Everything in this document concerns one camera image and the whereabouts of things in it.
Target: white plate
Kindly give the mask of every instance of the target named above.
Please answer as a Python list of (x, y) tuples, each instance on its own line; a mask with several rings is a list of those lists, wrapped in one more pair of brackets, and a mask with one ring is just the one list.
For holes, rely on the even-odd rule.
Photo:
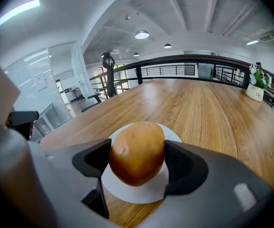
[[(132, 124), (128, 124), (118, 129), (109, 137), (112, 139), (112, 144), (118, 134), (130, 125)], [(161, 124), (158, 125), (162, 128), (166, 140), (182, 142), (171, 129)], [(163, 162), (159, 173), (139, 187), (132, 187), (122, 182), (112, 172), (109, 164), (101, 178), (102, 183), (107, 190), (123, 201), (129, 203), (152, 203), (163, 199), (165, 186), (169, 183), (169, 170), (167, 169), (165, 162)]]

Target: wood grain surface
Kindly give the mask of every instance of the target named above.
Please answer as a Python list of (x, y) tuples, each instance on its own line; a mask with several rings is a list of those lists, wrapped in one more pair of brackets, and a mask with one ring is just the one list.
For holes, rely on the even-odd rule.
[[(53, 131), (42, 148), (108, 138), (137, 121), (173, 130), (184, 143), (238, 158), (274, 188), (274, 111), (233, 86), (186, 79), (154, 79), (104, 101)], [(161, 201), (131, 204), (104, 190), (110, 221), (134, 227)]]

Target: brown round fruit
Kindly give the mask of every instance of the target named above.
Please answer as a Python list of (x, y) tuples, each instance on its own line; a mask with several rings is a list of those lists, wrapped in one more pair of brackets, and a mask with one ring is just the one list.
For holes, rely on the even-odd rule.
[(121, 131), (109, 154), (113, 173), (138, 187), (152, 179), (164, 160), (164, 133), (156, 123), (137, 122)]

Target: white flower pot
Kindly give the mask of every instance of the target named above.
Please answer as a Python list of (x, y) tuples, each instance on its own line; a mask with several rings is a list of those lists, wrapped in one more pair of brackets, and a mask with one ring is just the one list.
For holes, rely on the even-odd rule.
[(254, 86), (252, 84), (249, 84), (249, 86), (246, 90), (246, 95), (253, 100), (262, 102), (262, 99), (264, 97), (264, 90)]

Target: potted plant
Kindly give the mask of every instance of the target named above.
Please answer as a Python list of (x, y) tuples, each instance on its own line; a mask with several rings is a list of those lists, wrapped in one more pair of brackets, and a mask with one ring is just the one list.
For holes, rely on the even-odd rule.
[(250, 73), (250, 84), (246, 90), (246, 95), (261, 102), (264, 97), (264, 89), (271, 88), (272, 78), (254, 65), (250, 66)]

